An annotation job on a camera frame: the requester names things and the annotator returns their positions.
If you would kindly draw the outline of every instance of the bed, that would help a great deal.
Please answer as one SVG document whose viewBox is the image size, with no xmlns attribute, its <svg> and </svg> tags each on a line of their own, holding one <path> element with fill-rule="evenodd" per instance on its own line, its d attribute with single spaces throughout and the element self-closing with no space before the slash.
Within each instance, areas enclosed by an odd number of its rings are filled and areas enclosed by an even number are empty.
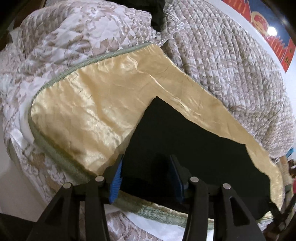
<svg viewBox="0 0 296 241">
<path fill-rule="evenodd" d="M 239 14 L 229 10 L 231 17 L 226 15 L 221 3 L 167 2 L 161 32 L 151 27 L 149 13 L 103 0 L 63 1 L 23 21 L 13 43 L 0 52 L 4 140 L 46 203 L 62 184 L 75 180 L 34 145 L 25 125 L 32 97 L 89 57 L 144 42 L 160 46 L 177 67 L 218 98 L 270 157 L 287 153 L 294 142 L 295 118 L 283 68 L 262 36 Z M 108 224 L 114 240 L 125 235 L 157 239 L 118 210 L 108 214 Z"/>
</svg>

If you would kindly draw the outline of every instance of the black cloth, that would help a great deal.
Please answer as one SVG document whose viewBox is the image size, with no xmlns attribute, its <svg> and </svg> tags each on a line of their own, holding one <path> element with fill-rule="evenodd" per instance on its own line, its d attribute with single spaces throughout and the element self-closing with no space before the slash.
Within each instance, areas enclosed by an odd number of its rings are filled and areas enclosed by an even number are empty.
<svg viewBox="0 0 296 241">
<path fill-rule="evenodd" d="M 9 0 L 4 2 L 3 11 L 0 14 L 0 38 L 2 38 L 9 25 L 29 0 Z"/>
<path fill-rule="evenodd" d="M 188 213 L 189 206 L 173 198 L 168 179 L 172 154 L 207 184 L 229 183 L 256 220 L 269 211 L 270 180 L 254 166 L 245 145 L 208 132 L 159 97 L 145 110 L 125 151 L 121 190 Z"/>
<path fill-rule="evenodd" d="M 165 0 L 110 0 L 111 2 L 151 13 L 151 26 L 158 32 L 163 24 Z"/>
</svg>

